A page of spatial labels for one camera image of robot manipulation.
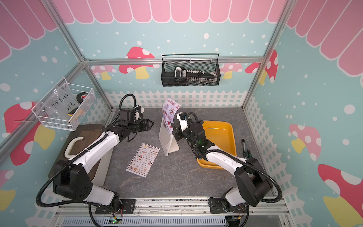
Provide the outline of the white acrylic menu holder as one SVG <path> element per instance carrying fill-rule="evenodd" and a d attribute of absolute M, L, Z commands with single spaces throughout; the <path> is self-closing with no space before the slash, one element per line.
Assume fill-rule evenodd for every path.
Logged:
<path fill-rule="evenodd" d="M 164 119 L 161 120 L 159 141 L 165 156 L 168 156 L 170 153 L 177 152 L 180 149 L 175 137 L 167 130 Z"/>

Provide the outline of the red special menu sheet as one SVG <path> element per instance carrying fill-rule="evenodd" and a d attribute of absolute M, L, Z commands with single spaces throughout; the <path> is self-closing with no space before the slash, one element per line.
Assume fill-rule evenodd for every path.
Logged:
<path fill-rule="evenodd" d="M 172 134 L 173 132 L 173 127 L 171 124 L 174 122 L 174 116 L 180 107 L 181 105 L 171 98 L 168 98 L 163 104 L 162 112 L 164 127 L 167 129 L 169 134 Z"/>

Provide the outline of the yellow-header old menu sheet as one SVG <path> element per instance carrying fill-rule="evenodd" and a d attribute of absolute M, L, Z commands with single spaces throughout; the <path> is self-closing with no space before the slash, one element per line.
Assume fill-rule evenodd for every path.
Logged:
<path fill-rule="evenodd" d="M 159 151 L 160 148 L 142 143 L 126 171 L 146 178 Z"/>

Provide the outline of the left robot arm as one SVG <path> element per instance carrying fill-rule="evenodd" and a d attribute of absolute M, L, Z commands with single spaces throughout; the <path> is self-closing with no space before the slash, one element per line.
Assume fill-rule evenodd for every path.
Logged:
<path fill-rule="evenodd" d="M 118 210 L 119 194 L 94 185 L 88 174 L 104 155 L 123 140 L 131 141 L 131 135 L 151 130 L 154 122 L 145 119 L 142 112 L 124 110 L 119 119 L 103 130 L 101 136 L 82 152 L 66 162 L 58 162 L 54 168 L 53 192 L 74 203 L 92 204 Z"/>

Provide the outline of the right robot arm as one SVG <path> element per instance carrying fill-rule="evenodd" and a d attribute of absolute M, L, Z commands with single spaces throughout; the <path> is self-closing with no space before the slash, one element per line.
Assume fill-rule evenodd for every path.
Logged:
<path fill-rule="evenodd" d="M 267 178 L 257 159 L 236 157 L 213 143 L 211 139 L 216 139 L 217 136 L 212 133 L 216 130 L 208 131 L 203 127 L 204 123 L 207 127 L 211 125 L 210 121 L 172 123 L 173 136 L 177 141 L 186 139 L 197 159 L 215 164 L 235 177 L 237 186 L 222 196 L 225 203 L 231 207 L 240 203 L 256 207 L 273 188 L 271 180 Z"/>

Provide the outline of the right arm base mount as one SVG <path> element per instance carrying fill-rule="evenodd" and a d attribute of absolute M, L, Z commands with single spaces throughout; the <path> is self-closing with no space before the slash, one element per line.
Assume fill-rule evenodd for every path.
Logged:
<path fill-rule="evenodd" d="M 208 205 L 210 213 L 212 214 L 247 214 L 249 207 L 246 203 L 241 203 L 236 206 L 230 205 L 226 200 L 222 198 L 208 198 Z"/>

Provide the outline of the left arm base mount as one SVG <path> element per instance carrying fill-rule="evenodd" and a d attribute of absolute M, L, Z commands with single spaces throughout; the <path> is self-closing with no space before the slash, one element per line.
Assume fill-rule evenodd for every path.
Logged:
<path fill-rule="evenodd" d="M 97 207 L 95 210 L 95 213 L 97 215 L 101 214 L 115 214 L 115 215 L 121 215 L 121 214 L 133 214 L 135 209 L 135 199 L 119 199 L 116 202 L 112 202 L 110 205 L 101 205 L 100 207 Z"/>

